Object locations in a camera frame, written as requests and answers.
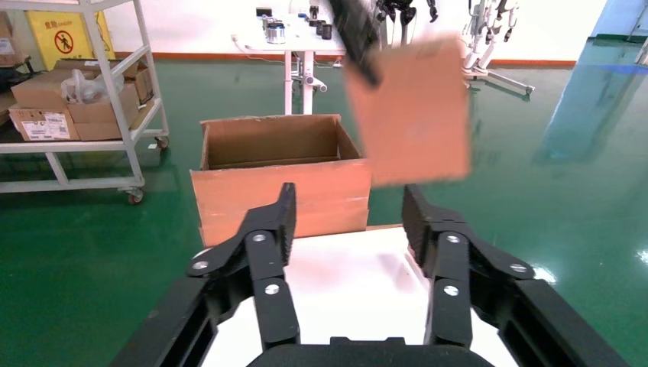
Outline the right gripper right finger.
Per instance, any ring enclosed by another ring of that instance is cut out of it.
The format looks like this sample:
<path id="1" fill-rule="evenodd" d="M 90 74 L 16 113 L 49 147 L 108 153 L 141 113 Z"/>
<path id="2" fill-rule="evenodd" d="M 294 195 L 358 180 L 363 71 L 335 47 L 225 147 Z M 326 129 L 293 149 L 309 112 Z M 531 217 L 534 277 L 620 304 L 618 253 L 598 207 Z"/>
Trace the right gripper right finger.
<path id="1" fill-rule="evenodd" d="M 429 203 L 414 183 L 403 189 L 402 222 L 414 260 L 430 282 L 428 345 L 471 345 L 472 274 L 497 284 L 534 276 L 526 262 L 476 236 L 459 212 Z"/>

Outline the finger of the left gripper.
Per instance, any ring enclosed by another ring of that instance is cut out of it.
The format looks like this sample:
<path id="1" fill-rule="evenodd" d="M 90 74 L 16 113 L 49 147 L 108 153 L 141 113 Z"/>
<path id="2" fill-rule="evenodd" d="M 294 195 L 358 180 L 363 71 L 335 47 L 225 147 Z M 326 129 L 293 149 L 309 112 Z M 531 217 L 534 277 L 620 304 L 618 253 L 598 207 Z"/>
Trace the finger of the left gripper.
<path id="1" fill-rule="evenodd" d="M 372 13 L 363 1 L 329 0 L 332 22 L 345 47 L 346 57 L 353 63 L 369 86 L 380 84 L 373 68 L 370 52 L 378 42 L 378 32 Z"/>

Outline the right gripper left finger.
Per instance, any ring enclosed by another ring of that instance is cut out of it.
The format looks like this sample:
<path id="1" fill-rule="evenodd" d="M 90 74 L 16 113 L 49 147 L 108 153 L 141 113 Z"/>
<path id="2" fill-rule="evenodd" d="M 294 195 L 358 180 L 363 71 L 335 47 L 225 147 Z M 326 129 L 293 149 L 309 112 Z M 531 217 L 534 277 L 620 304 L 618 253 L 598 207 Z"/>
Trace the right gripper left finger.
<path id="1" fill-rule="evenodd" d="M 274 203 L 248 210 L 232 237 L 196 255 L 186 268 L 188 276 L 205 278 L 219 291 L 226 314 L 253 298 L 264 351 L 300 341 L 284 271 L 295 229 L 296 186 L 283 183 Z"/>

